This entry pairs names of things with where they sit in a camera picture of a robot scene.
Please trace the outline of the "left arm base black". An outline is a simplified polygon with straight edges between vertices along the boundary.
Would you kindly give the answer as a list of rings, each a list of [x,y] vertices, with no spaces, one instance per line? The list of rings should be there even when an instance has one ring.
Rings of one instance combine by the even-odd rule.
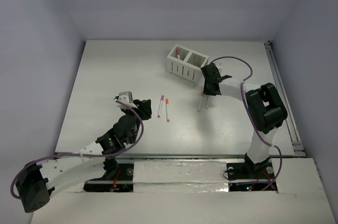
[[[134,163],[118,163],[115,159],[112,167],[106,169],[100,178],[88,180],[83,185],[86,192],[133,192]]]

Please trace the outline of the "salmon capped white marker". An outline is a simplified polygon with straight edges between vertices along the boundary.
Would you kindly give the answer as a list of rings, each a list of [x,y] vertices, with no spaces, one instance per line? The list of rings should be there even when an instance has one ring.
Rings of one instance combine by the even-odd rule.
[[[200,94],[200,97],[199,97],[199,103],[198,103],[198,108],[197,108],[197,112],[200,112],[201,109],[202,109],[202,102],[203,102],[203,97],[204,97],[204,94],[201,93]]]

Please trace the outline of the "pink capped white marker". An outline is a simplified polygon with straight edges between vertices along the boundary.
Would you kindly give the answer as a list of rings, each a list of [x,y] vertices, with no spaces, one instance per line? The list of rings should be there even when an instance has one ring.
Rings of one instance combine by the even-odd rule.
[[[176,49],[176,57],[178,59],[180,59],[180,50],[179,50],[179,48]]]

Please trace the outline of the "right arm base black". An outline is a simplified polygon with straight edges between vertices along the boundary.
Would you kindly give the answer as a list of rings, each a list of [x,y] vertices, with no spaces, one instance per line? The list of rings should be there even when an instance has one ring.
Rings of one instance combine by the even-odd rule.
[[[269,157],[255,164],[246,154],[243,162],[228,163],[222,175],[229,181],[230,192],[277,191]]]

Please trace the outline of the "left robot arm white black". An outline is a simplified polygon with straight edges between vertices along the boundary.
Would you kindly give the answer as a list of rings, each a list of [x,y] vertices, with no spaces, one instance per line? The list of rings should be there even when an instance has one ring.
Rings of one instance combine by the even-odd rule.
[[[11,184],[11,194],[22,203],[24,212],[44,207],[58,193],[99,172],[102,180],[119,174],[116,157],[133,148],[144,132],[144,121],[152,117],[151,100],[129,98],[126,92],[114,101],[123,116],[93,143],[73,153],[54,154],[27,163]]]

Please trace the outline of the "yellow capped white marker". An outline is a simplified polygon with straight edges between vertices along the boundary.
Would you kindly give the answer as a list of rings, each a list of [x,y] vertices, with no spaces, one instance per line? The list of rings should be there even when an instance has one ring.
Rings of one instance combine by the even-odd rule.
[[[205,106],[205,108],[208,110],[210,108],[209,96],[205,96],[205,98],[206,98],[206,106]]]

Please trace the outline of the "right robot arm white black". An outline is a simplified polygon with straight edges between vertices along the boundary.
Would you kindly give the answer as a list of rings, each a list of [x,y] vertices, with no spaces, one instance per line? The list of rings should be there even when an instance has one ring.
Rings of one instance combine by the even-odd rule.
[[[254,133],[245,154],[244,174],[250,178],[262,172],[261,163],[269,157],[277,128],[282,126],[288,113],[272,83],[254,85],[245,83],[229,75],[220,75],[214,63],[201,68],[204,77],[203,93],[207,96],[228,96],[243,102],[253,124]]]

